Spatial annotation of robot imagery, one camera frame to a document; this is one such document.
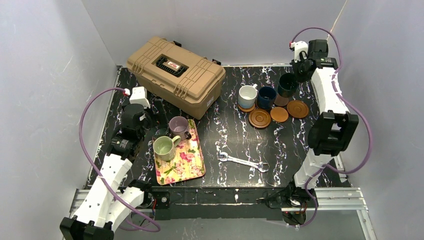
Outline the navy blue mug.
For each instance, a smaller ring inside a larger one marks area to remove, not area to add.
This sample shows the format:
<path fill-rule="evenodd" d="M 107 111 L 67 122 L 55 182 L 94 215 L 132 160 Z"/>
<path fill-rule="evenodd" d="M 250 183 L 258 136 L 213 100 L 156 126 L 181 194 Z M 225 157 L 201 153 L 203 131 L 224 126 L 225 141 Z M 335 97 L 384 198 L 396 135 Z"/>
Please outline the navy blue mug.
<path fill-rule="evenodd" d="M 271 86 L 263 86 L 259 89 L 256 99 L 256 105 L 260 109 L 270 110 L 274 105 L 277 92 Z"/>

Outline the white mug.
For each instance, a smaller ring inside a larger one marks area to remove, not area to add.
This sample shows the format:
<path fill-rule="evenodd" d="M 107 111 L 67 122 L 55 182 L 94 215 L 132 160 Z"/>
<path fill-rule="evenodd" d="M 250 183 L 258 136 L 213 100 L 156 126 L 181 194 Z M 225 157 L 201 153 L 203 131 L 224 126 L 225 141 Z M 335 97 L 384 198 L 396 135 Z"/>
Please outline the white mug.
<path fill-rule="evenodd" d="M 257 86 L 257 84 L 244 85 L 239 89 L 237 103 L 241 108 L 249 109 L 255 104 L 258 95 Z"/>

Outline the dark grey mug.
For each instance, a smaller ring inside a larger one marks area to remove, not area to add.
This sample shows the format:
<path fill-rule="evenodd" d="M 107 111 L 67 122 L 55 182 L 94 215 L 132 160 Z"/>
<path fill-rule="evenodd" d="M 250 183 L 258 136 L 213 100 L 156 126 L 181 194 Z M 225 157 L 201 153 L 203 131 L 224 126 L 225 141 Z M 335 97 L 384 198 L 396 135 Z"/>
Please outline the dark grey mug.
<path fill-rule="evenodd" d="M 152 138 L 155 140 L 155 139 L 158 139 L 160 137 L 170 137 L 171 135 L 172 134 L 171 134 L 171 131 L 169 130 L 169 128 L 167 128 L 167 127 L 157 127 L 153 131 Z"/>

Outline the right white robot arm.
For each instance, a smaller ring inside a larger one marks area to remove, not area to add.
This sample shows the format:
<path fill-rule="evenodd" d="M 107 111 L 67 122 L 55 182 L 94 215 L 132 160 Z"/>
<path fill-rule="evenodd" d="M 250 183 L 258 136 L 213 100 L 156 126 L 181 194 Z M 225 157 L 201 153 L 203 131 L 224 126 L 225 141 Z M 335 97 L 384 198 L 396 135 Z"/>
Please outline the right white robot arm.
<path fill-rule="evenodd" d="M 295 193 L 308 198 L 316 187 L 326 164 L 347 149 L 359 124 L 359 117 L 350 113 L 339 96 L 337 60 L 328 56 L 324 39 L 291 42 L 294 52 L 291 61 L 298 83 L 311 82 L 319 108 L 319 117 L 308 132 L 309 150 L 300 169 L 293 177 Z"/>

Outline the pale green mug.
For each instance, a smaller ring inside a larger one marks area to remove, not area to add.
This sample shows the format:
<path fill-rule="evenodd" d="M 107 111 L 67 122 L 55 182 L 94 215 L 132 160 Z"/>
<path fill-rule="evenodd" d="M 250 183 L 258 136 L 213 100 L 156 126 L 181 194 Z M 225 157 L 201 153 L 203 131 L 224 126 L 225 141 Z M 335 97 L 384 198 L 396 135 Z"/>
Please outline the pale green mug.
<path fill-rule="evenodd" d="M 177 145 L 181 142 L 180 136 L 173 138 L 169 136 L 161 136 L 153 142 L 153 151 L 155 158 L 169 162 L 176 156 Z"/>

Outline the lilac mug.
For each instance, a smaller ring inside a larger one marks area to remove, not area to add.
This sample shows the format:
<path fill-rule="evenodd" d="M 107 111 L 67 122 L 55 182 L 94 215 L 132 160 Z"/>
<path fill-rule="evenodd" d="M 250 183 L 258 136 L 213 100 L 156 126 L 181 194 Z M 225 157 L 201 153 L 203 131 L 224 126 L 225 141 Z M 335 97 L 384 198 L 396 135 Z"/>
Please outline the lilac mug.
<path fill-rule="evenodd" d="M 182 140 L 190 140 L 192 138 L 189 132 L 189 121 L 183 116 L 175 116 L 168 123 L 169 129 L 173 137 L 180 136 Z"/>

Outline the light orange wooden coaster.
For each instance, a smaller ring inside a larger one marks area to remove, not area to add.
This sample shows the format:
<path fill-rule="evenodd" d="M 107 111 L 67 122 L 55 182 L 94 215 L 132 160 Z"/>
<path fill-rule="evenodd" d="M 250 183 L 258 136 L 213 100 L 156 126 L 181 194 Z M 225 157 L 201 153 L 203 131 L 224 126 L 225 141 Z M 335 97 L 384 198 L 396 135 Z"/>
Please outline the light orange wooden coaster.
<path fill-rule="evenodd" d="M 244 108 L 244 107 L 242 107 L 240 104 L 237 104 L 237 107 L 238 107 L 238 109 L 239 109 L 240 111 L 242 111 L 242 112 L 244 112 L 244 113 L 249 113 L 249 112 L 253 111 L 253 110 L 256 108 L 256 105 L 255 105 L 255 104 L 253 104 L 251 107 Z"/>

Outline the ringed orange wooden coaster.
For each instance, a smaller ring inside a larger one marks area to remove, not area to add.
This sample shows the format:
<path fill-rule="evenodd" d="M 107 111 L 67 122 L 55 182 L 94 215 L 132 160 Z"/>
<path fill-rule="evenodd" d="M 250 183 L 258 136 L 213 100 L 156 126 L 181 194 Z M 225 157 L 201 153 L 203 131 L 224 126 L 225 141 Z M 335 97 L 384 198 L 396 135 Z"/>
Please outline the ringed orange wooden coaster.
<path fill-rule="evenodd" d="M 287 112 L 297 119 L 305 118 L 309 114 L 309 107 L 300 100 L 291 100 L 286 105 Z"/>

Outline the dark teal mug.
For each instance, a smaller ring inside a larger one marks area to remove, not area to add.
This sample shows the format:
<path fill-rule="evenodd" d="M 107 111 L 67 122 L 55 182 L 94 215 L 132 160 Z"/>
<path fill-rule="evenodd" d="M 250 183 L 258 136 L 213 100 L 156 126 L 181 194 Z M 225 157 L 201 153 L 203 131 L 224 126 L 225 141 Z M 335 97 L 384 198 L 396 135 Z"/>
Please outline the dark teal mug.
<path fill-rule="evenodd" d="M 297 91 L 299 83 L 293 73 L 285 73 L 279 78 L 277 93 L 283 98 L 290 98 Z"/>

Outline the ringed brown wooden coaster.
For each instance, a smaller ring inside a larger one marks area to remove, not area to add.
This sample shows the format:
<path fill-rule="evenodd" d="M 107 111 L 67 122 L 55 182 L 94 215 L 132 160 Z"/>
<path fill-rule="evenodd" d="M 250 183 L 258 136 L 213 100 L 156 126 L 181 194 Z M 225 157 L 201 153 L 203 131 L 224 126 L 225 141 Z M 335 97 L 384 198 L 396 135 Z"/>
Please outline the ringed brown wooden coaster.
<path fill-rule="evenodd" d="M 253 127 L 263 129 L 270 125 L 272 118 L 266 110 L 258 108 L 249 113 L 248 120 Z"/>

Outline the dark walnut wooden coaster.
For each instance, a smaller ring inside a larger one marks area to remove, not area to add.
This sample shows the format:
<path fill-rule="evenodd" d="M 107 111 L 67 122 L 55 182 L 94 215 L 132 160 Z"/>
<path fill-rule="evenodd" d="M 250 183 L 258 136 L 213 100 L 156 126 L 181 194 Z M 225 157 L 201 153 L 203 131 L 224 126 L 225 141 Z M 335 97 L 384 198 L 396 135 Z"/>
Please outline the dark walnut wooden coaster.
<path fill-rule="evenodd" d="M 283 97 L 279 94 L 277 94 L 274 105 L 278 107 L 285 107 L 289 103 L 290 99 L 288 97 Z"/>

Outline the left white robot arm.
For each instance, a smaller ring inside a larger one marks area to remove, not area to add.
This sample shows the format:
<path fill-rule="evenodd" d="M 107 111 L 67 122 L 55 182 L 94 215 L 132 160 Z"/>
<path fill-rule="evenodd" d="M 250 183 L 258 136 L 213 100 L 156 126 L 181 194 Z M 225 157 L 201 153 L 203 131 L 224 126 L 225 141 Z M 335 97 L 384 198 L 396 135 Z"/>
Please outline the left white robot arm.
<path fill-rule="evenodd" d="M 139 154 L 146 133 L 156 125 L 148 100 L 131 100 L 122 107 L 121 124 L 106 148 L 101 175 L 96 178 L 79 208 L 70 217 L 64 217 L 60 231 L 66 240 L 112 240 L 120 224 L 137 207 L 151 207 L 154 197 L 151 184 L 132 180 L 117 191 Z"/>

